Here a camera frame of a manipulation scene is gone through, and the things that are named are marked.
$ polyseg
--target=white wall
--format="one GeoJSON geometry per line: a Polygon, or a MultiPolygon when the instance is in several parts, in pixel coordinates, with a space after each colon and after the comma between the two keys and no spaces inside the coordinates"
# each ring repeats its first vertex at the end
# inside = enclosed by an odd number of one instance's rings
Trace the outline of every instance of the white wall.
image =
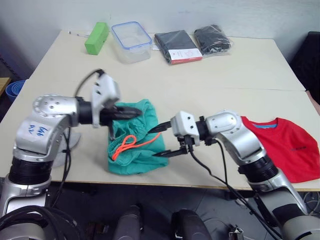
{"type": "Polygon", "coordinates": [[[228,36],[274,39],[289,61],[307,32],[320,31],[320,0],[0,0],[0,54],[32,71],[61,29],[97,21],[138,21],[150,33],[214,23],[228,36]]]}

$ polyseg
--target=white sticker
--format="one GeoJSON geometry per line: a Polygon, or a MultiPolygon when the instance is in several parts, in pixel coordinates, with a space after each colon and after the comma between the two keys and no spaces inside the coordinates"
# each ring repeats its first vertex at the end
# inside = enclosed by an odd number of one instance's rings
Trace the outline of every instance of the white sticker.
{"type": "Polygon", "coordinates": [[[50,127],[48,125],[44,125],[40,122],[31,121],[26,129],[26,136],[28,140],[32,140],[32,142],[37,140],[45,139],[50,131],[50,127]]]}
{"type": "Polygon", "coordinates": [[[200,59],[202,59],[202,54],[198,48],[170,49],[169,54],[171,56],[171,61],[174,61],[174,60],[200,60],[200,59]]]}

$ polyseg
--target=container lid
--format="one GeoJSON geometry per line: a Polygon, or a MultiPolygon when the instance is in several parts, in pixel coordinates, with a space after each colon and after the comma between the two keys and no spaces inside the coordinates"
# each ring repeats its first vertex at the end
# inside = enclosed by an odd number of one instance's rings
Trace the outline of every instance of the container lid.
{"type": "Polygon", "coordinates": [[[116,40],[127,50],[152,43],[151,37],[137,21],[113,25],[111,30],[116,40]]]}

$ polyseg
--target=black garment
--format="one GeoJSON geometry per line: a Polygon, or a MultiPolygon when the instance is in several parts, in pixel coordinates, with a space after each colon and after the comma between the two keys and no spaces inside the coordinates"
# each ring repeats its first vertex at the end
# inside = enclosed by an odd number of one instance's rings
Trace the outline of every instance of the black garment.
{"type": "Polygon", "coordinates": [[[320,32],[308,33],[290,67],[312,98],[320,104],[320,32]]]}
{"type": "Polygon", "coordinates": [[[197,48],[185,30],[156,33],[154,40],[169,64],[171,64],[169,50],[197,48]]]}
{"type": "Polygon", "coordinates": [[[226,52],[231,48],[229,39],[217,25],[209,25],[194,31],[203,55],[226,52]]]}

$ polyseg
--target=orange drawstring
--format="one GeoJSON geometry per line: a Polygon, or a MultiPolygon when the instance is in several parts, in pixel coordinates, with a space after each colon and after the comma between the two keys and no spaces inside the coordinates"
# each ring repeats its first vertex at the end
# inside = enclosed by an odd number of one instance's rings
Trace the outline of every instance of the orange drawstring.
{"type": "Polygon", "coordinates": [[[149,141],[143,142],[141,144],[135,145],[137,142],[137,138],[134,135],[128,135],[123,139],[123,142],[121,143],[121,145],[115,150],[114,154],[112,155],[112,160],[115,161],[117,159],[117,157],[119,156],[120,153],[122,153],[125,150],[128,149],[132,149],[132,148],[138,148],[147,144],[152,143],[153,141],[155,141],[159,136],[160,136],[161,132],[158,132],[158,134],[152,138],[149,141]],[[133,142],[131,143],[126,143],[128,139],[133,139],[133,142]]]}

